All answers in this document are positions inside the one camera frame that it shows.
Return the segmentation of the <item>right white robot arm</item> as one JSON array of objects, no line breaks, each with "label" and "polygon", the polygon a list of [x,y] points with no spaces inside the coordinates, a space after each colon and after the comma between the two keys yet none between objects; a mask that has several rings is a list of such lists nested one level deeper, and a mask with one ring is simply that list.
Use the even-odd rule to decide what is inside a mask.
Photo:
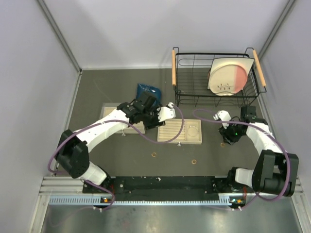
[{"label": "right white robot arm", "polygon": [[255,146],[259,159],[253,170],[233,167],[228,172],[227,187],[232,192],[240,191],[244,186],[255,192],[278,195],[287,185],[283,196],[290,197],[294,193],[299,159],[297,155],[288,153],[290,175],[287,178],[287,162],[283,151],[271,140],[272,133],[265,119],[257,116],[255,106],[241,107],[238,120],[243,124],[228,123],[233,121],[229,112],[218,111],[214,117],[217,121],[225,121],[219,128],[223,142],[229,145],[237,143],[242,136],[247,136]]}]

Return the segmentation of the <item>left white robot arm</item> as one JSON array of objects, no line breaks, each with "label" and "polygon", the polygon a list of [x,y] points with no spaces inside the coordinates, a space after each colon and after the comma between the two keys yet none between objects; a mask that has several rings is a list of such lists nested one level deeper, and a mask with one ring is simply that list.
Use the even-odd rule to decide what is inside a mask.
[{"label": "left white robot arm", "polygon": [[111,177],[90,162],[89,153],[102,141],[130,125],[142,122],[148,130],[162,126],[165,120],[174,117],[172,103],[163,106],[153,94],[143,92],[139,98],[121,103],[110,114],[84,129],[64,131],[54,158],[72,178],[88,180],[99,192],[106,192],[110,188]]}]

